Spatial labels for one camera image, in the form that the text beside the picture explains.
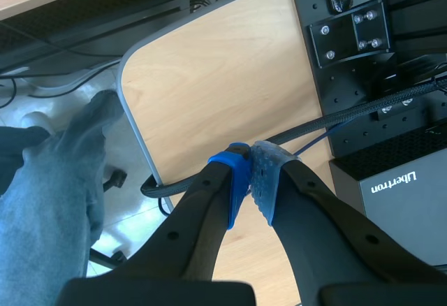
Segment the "person's leg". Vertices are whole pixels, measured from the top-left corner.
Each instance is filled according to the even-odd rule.
[[[0,197],[13,181],[15,171],[23,166],[23,150],[41,144],[49,136],[38,126],[27,129],[0,126]]]
[[[0,305],[53,305],[85,275],[103,225],[102,129],[122,113],[116,93],[101,92],[66,131],[23,151],[0,198]]]

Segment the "gray table edge trim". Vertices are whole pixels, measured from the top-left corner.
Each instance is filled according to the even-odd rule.
[[[152,41],[155,41],[156,39],[184,26],[185,24],[188,24],[195,19],[202,17],[208,13],[211,13],[213,10],[219,9],[220,7],[225,6],[226,4],[229,4],[231,2],[234,2],[236,0],[219,0],[218,2],[212,4],[211,6],[201,8],[197,13],[190,14],[187,17],[182,18],[181,20],[178,20],[167,27],[163,28],[162,30],[159,30],[152,35],[142,39],[138,43],[136,43],[134,46],[132,46],[122,57],[121,62],[119,63],[118,72],[117,72],[117,93],[119,100],[122,103],[124,113],[129,119],[129,122],[131,123],[131,127],[133,129],[133,132],[135,133],[135,136],[137,138],[138,143],[141,146],[142,152],[145,155],[145,158],[149,164],[149,167],[151,168],[152,174],[154,175],[154,179],[156,180],[156,183],[159,185],[162,185],[163,182],[161,181],[161,177],[159,175],[158,170],[156,169],[154,160],[152,159],[149,149],[147,148],[144,139],[141,136],[140,131],[138,130],[137,124],[132,116],[131,110],[129,108],[129,105],[126,102],[126,99],[124,98],[124,93],[122,89],[122,74],[124,67],[129,60],[129,58],[132,56],[134,52],[139,50],[141,47],[151,43]],[[172,204],[172,201],[170,198],[165,198],[166,205],[168,206],[168,209],[172,212],[174,209],[174,206]]]

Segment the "computer case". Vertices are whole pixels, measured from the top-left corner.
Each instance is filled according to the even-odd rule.
[[[447,123],[334,159],[338,198],[430,265],[447,264]]]
[[[0,74],[63,75],[111,60],[58,50],[37,39],[77,52],[121,56],[188,14],[189,0],[57,0],[0,21]]]

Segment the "gray device box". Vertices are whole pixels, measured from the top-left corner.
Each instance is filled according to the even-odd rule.
[[[337,197],[430,265],[447,263],[447,126],[330,161]]]

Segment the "blue wire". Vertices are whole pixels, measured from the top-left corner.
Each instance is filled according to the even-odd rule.
[[[319,137],[315,138],[314,140],[311,140],[309,143],[307,143],[304,147],[299,149],[296,153],[294,153],[295,156],[299,156],[304,151],[309,149],[310,147],[313,147],[316,143],[323,140],[324,138],[328,137],[329,135],[333,134],[334,132],[340,130],[343,126],[347,125],[350,121],[342,122],[337,124],[336,126],[333,126],[331,129],[327,130],[325,133],[322,133]]]

